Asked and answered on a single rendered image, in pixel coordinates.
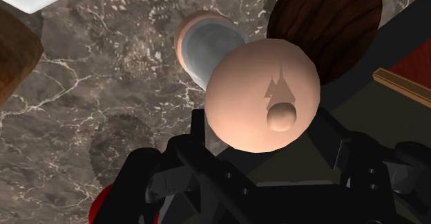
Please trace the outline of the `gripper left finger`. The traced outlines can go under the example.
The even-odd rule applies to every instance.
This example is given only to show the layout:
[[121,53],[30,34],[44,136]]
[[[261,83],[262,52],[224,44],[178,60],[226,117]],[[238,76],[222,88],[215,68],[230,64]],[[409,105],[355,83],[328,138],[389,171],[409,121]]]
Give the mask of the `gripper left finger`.
[[157,224],[166,197],[185,194],[207,224],[259,224],[258,188],[204,145],[204,111],[192,112],[191,132],[165,152],[129,153],[111,187],[99,195],[93,224]]

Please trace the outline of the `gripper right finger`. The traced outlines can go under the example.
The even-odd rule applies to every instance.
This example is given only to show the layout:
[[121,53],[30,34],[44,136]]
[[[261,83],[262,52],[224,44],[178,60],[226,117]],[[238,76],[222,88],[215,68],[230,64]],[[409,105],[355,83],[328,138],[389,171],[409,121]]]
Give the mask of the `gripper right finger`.
[[422,224],[431,224],[431,148],[413,141],[385,147],[366,133],[346,129],[322,107],[307,135],[364,208],[360,224],[413,224],[397,214],[396,201]]

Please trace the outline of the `pink round lid with knob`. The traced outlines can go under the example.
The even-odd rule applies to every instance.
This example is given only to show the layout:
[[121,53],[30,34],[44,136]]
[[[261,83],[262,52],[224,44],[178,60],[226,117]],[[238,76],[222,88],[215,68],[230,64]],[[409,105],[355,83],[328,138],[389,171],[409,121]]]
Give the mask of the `pink round lid with knob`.
[[311,59],[283,39],[260,39],[216,66],[204,110],[219,139],[234,149],[262,153],[295,141],[319,103],[320,79]]

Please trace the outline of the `red round object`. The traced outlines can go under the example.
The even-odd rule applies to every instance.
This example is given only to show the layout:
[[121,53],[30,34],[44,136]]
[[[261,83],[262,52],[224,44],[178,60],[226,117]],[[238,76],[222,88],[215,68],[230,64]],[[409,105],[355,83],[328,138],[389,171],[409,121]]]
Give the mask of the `red round object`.
[[103,202],[105,201],[109,191],[111,190],[112,185],[108,185],[107,187],[103,188],[103,190],[98,194],[97,198],[93,201],[92,205],[90,206],[89,212],[88,212],[88,224],[93,224],[93,221],[102,206]]

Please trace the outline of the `red panel with wooden edge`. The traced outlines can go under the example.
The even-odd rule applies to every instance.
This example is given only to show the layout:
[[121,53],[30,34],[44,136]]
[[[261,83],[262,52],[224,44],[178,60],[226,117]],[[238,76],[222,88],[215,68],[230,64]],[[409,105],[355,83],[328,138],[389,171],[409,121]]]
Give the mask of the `red panel with wooden edge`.
[[431,108],[431,38],[391,68],[372,74],[382,85]]

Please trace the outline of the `pink cup with grey inside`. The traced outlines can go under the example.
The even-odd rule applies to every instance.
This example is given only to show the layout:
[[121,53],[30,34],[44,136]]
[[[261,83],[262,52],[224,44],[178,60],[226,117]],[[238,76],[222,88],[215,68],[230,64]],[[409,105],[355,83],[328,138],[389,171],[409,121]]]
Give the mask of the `pink cup with grey inside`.
[[181,21],[174,38],[175,53],[191,79],[205,89],[215,67],[248,36],[218,12],[200,10]]

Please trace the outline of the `dark wooden round board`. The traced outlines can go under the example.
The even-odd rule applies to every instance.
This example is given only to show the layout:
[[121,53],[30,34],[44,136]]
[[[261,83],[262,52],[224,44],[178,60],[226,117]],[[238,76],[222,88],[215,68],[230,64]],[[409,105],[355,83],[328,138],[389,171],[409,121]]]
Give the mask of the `dark wooden round board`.
[[329,84],[367,52],[382,8],[382,0],[277,0],[267,37],[299,46],[315,64],[321,84]]

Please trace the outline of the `brown wooden block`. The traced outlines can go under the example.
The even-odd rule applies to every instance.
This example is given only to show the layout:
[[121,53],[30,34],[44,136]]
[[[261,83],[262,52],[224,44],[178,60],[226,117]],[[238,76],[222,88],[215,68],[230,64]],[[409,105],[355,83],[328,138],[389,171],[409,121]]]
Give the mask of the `brown wooden block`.
[[33,71],[43,52],[40,38],[0,8],[0,106]]

